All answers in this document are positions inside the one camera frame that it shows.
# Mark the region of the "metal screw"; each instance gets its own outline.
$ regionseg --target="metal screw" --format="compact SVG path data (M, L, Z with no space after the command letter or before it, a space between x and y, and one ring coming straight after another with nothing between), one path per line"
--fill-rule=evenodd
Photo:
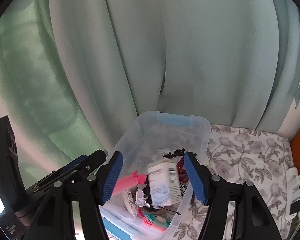
M252 187L254 184L253 184L253 182L251 181L251 180L246 180L246 184L247 184L247 186L249 186L249 187Z
M95 180L96 179L96 176L94 175L94 174L91 174L91 175L89 175L88 177L87 177L87 180L88 181L93 181L93 180Z
M61 187L62 182L61 181L56 181L53 185L54 185L54 187Z
M220 180L220 176L219 175L212 175L212 180L214 180L214 181L219 181Z

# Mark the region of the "blue gripper pad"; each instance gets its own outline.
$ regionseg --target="blue gripper pad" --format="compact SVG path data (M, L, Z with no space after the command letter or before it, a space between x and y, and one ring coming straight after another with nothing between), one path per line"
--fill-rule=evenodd
M122 165L123 165L123 156L121 152L115 152L112 158L110 159L109 163L107 165L104 165L110 169L108 171L108 176L103 184L103 193L101 198L103 203L105 203L111 198L114 186L121 172Z
M196 169L199 168L201 165L198 163L198 161L196 160L196 158L194 157L194 161L196 163L193 163L193 161L191 160L192 158L190 158L189 154L186 153L185 154L185 169L187 172L187 175L190 179L191 185L193 187L193 191L195 196L197 197L198 200L201 201L202 204L206 204L208 199L206 197L205 194L205 186L203 181L200 178L199 175L199 171Z

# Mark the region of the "curtain fold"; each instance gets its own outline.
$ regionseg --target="curtain fold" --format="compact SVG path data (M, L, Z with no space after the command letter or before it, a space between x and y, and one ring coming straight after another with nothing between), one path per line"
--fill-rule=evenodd
M137 117L105 0L49 0L69 83L107 150Z
M165 75L159 0L106 0L137 113L156 110Z
M257 130L276 133L300 82L300 18L292 0L273 0L279 26L279 57L272 96Z
M161 0L166 76L158 109L254 129L273 84L272 0Z

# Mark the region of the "white plastic clip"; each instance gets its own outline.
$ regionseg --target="white plastic clip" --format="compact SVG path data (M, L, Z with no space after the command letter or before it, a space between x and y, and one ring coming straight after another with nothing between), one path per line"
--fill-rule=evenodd
M300 175L298 175L297 168L290 168L286 171L287 178L287 206L285 219L287 222L290 222L297 213L290 215L290 208L292 201L295 200L298 195L300 195L299 186L300 186Z

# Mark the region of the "gray flower pattern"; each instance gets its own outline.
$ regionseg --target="gray flower pattern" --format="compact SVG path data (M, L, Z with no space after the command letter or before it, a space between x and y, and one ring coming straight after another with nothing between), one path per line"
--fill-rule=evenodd
M285 220L287 182L285 171L293 167L289 142L286 138L262 131L211 125L211 136L202 163L212 174L229 182L253 180L265 200L282 239L291 226ZM175 240L197 240L207 207L200 201L189 205L188 212L174 234ZM231 237L234 203L229 203L224 240Z

